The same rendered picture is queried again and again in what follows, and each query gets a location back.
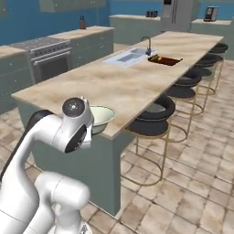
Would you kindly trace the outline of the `steel stove with oven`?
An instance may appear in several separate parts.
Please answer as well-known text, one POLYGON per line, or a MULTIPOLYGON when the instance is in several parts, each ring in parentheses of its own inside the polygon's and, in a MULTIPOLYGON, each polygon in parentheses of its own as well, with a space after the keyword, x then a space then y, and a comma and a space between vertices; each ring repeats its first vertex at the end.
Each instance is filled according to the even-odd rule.
POLYGON ((27 52, 31 76, 35 84, 72 69, 70 41, 40 37, 11 44, 27 52))

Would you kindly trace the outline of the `dark red-brown tray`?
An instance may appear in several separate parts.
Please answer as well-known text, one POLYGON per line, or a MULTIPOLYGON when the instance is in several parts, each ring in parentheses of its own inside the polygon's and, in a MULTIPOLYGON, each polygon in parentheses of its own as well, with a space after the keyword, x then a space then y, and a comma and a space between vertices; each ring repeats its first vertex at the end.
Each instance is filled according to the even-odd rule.
POLYGON ((156 64, 162 64, 162 65, 166 65, 166 66, 174 66, 175 64, 177 64, 178 62, 182 61, 182 59, 176 59, 176 58, 166 58, 166 57, 162 57, 161 60, 157 60, 153 63, 156 64))

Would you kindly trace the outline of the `black and silver coffee machine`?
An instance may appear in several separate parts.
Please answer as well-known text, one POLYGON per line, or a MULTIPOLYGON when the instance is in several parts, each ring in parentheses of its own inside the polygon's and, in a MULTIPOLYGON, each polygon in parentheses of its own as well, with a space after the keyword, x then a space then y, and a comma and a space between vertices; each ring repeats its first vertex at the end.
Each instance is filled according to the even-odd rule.
POLYGON ((208 6, 205 15, 204 21, 205 22, 215 22, 218 16, 218 7, 217 6, 208 6))

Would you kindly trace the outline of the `kitchen island with beige worktop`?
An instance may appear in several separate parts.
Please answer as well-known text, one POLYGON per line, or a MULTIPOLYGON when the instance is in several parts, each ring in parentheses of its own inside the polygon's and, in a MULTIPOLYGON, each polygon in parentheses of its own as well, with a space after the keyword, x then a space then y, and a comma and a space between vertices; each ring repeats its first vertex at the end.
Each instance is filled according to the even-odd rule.
POLYGON ((61 114, 61 105, 70 97, 83 96, 92 105, 109 106, 116 111, 104 132, 92 139, 89 149, 63 154, 46 144, 36 144, 33 156, 37 167, 82 181, 90 187, 90 201, 116 215, 121 208, 121 153, 134 139, 125 127, 221 39, 167 31, 136 46, 152 46, 163 57, 181 60, 172 67, 144 59, 129 68, 120 68, 99 59, 14 93, 22 122, 40 109, 61 114))

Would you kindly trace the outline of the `steel fridge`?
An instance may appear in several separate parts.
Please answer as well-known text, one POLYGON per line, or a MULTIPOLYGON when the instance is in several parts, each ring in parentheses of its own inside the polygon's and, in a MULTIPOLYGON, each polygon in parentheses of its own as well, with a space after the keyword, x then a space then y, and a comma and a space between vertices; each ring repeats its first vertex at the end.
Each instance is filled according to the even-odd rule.
POLYGON ((198 9, 198 0, 163 0, 161 30, 188 32, 198 9))

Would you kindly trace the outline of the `pale green bowl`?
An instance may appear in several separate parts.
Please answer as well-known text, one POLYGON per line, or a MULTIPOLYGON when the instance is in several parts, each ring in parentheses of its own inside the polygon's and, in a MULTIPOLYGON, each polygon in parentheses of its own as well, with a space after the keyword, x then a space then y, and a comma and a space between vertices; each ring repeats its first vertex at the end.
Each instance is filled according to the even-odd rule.
POLYGON ((108 123, 115 117, 114 109, 107 106, 91 106, 90 110, 94 118, 92 126, 93 135, 102 133, 108 123))

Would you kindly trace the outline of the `white sink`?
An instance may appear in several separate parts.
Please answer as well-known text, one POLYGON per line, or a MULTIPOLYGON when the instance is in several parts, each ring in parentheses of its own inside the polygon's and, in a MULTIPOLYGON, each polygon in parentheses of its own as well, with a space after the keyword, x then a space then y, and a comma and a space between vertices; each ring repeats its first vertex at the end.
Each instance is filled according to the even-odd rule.
POLYGON ((121 68, 128 68, 139 63, 143 59, 148 59, 149 55, 146 54, 146 51, 146 48, 131 48, 105 59, 103 63, 121 68))

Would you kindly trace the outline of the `black stool with gold legs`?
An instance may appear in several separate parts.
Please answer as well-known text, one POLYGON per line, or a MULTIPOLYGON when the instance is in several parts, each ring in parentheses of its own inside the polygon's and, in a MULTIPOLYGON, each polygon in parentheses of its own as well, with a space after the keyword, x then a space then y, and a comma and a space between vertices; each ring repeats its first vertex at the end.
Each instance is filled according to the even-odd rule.
POLYGON ((175 83, 180 88, 192 89, 197 87, 203 90, 197 92, 197 95, 204 95, 205 99, 203 105, 196 104, 199 112, 195 113, 195 115, 203 113, 206 108, 207 96, 213 92, 211 89, 212 78, 213 75, 210 69, 195 65, 175 83))
POLYGON ((169 142, 170 117, 176 110, 175 103, 165 94, 162 94, 154 101, 155 109, 150 112, 145 110, 137 118, 135 118, 127 127, 126 131, 136 137, 136 143, 139 143, 139 139, 162 139, 165 141, 165 148, 163 152, 163 161, 159 165, 154 160, 141 155, 141 158, 149 161, 157 166, 160 171, 159 178, 150 184, 142 184, 136 180, 123 175, 122 177, 138 186, 154 186, 163 179, 165 169, 166 150, 169 142))
POLYGON ((227 44, 225 44, 225 43, 217 43, 216 46, 214 46, 210 50, 210 53, 219 56, 219 59, 218 59, 218 62, 217 62, 217 67, 216 67, 217 82, 216 82, 215 88, 218 87, 219 78, 220 78, 221 71, 222 71, 223 64, 224 64, 224 58, 226 56, 226 52, 227 52, 228 49, 229 49, 229 46, 227 44))
POLYGON ((181 111, 181 113, 186 114, 189 116, 188 118, 188 125, 187 128, 184 129, 183 127, 171 124, 172 127, 180 130, 185 136, 181 140, 176 140, 173 138, 169 139, 170 143, 182 143, 184 140, 187 139, 190 126, 192 122, 192 118, 195 115, 194 110, 197 98, 197 91, 198 91, 198 83, 202 80, 202 77, 199 72, 197 71, 189 71, 185 75, 183 75, 180 79, 178 79, 174 85, 172 85, 165 94, 170 97, 174 102, 181 101, 186 102, 192 105, 190 112, 181 111))
POLYGON ((215 54, 206 54, 198 63, 198 69, 201 72, 202 78, 208 82, 205 86, 208 95, 213 95, 217 78, 216 78, 216 67, 219 56, 215 54))

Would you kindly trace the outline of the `grey-green cupboard run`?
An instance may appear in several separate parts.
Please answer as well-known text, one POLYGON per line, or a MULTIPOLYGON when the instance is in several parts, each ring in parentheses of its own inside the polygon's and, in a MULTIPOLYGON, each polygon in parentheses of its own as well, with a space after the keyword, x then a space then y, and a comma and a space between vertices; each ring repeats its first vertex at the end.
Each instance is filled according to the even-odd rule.
POLYGON ((27 53, 20 48, 0 47, 0 114, 16 107, 11 97, 24 88, 30 87, 33 80, 27 60, 27 53))
POLYGON ((161 33, 161 18, 136 15, 109 16, 114 28, 113 41, 117 44, 133 45, 144 36, 154 37, 161 33))
POLYGON ((229 46, 226 59, 234 60, 234 17, 231 20, 216 20, 214 22, 196 19, 192 22, 190 32, 223 37, 222 42, 229 46))
POLYGON ((72 68, 77 68, 113 52, 113 27, 87 27, 52 35, 70 41, 72 68))

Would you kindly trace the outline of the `dark curved tap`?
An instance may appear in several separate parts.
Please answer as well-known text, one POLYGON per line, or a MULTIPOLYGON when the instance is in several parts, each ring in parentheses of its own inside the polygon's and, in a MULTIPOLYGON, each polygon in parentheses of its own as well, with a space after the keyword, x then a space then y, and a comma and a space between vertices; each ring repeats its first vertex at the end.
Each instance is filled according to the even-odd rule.
POLYGON ((149 45, 148 45, 148 48, 146 49, 145 54, 147 56, 151 56, 151 52, 152 52, 152 50, 151 50, 151 39, 149 37, 147 37, 147 36, 144 36, 144 37, 141 38, 141 41, 144 41, 145 39, 149 40, 149 45))

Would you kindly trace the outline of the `grey-green wall cupboards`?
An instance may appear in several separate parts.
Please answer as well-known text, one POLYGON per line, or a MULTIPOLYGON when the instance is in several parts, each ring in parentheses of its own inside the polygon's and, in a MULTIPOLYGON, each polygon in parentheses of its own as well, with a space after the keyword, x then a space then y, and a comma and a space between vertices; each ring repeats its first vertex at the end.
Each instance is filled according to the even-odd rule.
POLYGON ((40 10, 46 13, 105 7, 107 0, 38 0, 40 10))

